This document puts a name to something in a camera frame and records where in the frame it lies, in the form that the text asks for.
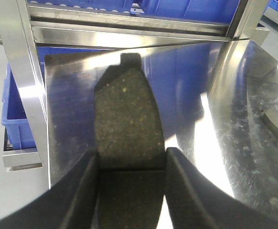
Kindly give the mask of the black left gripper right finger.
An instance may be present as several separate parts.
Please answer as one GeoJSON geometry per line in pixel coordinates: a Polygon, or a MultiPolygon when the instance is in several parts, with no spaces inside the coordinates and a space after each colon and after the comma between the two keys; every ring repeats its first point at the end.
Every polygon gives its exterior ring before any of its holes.
{"type": "Polygon", "coordinates": [[[175,229],[278,229],[278,221],[223,192],[175,147],[166,150],[165,198],[175,229]]]}

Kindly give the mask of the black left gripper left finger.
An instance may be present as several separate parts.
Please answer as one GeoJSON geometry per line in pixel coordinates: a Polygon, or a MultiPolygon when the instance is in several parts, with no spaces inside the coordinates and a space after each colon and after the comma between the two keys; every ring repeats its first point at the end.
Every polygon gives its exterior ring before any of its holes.
{"type": "Polygon", "coordinates": [[[97,199],[99,156],[87,151],[51,189],[0,220],[0,229],[89,229],[97,199]]]}

